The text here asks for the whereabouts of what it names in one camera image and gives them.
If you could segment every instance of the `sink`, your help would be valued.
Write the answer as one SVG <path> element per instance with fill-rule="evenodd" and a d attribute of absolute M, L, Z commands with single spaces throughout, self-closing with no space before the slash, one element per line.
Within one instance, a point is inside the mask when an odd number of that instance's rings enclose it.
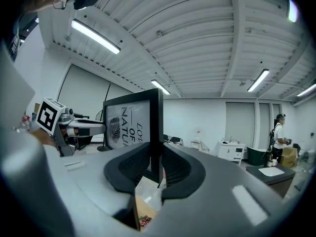
<path fill-rule="evenodd" d="M 238 146 L 238 145 L 240 145 L 240 144 L 238 144 L 238 142 L 237 141 L 232 141 L 232 142 L 228 142 L 228 141 L 223 141 L 222 142 L 222 145 L 233 145 L 233 146 Z"/>
<path fill-rule="evenodd" d="M 259 168 L 259 171 L 265 176 L 277 176 L 277 175 L 284 174 L 284 171 L 276 167 Z"/>

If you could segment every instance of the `cardboard box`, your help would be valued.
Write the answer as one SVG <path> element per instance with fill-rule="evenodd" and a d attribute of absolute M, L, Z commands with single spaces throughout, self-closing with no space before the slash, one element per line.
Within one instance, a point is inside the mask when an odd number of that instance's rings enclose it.
<path fill-rule="evenodd" d="M 34 113 L 37 113 L 37 112 L 39 111 L 39 108 L 40 108 L 40 104 L 35 103 L 35 106 L 34 106 Z"/>
<path fill-rule="evenodd" d="M 135 201 L 136 201 L 138 217 L 147 215 L 148 217 L 151 217 L 152 219 L 155 218 L 157 213 L 152 208 L 150 208 L 140 196 L 135 195 Z"/>
<path fill-rule="evenodd" d="M 283 149 L 280 164 L 284 167 L 291 168 L 294 166 L 297 158 L 297 149 L 287 147 Z"/>

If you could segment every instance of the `white cabinet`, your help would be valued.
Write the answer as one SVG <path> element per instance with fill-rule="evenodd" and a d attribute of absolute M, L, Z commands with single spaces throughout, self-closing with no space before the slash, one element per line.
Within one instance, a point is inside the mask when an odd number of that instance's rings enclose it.
<path fill-rule="evenodd" d="M 236 142 L 230 142 L 227 144 L 223 142 L 218 142 L 215 147 L 215 153 L 219 158 L 231 161 L 239 161 L 240 164 L 244 148 L 244 144 L 238 144 Z"/>

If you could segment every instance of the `person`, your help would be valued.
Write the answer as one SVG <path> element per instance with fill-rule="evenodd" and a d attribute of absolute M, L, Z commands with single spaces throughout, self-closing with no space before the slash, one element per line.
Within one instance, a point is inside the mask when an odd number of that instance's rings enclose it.
<path fill-rule="evenodd" d="M 283 135 L 283 125 L 285 123 L 285 115 L 278 114 L 276 116 L 276 126 L 274 134 L 274 145 L 272 147 L 273 159 L 277 159 L 277 162 L 280 163 L 284 145 L 288 145 L 288 142 L 284 140 Z"/>

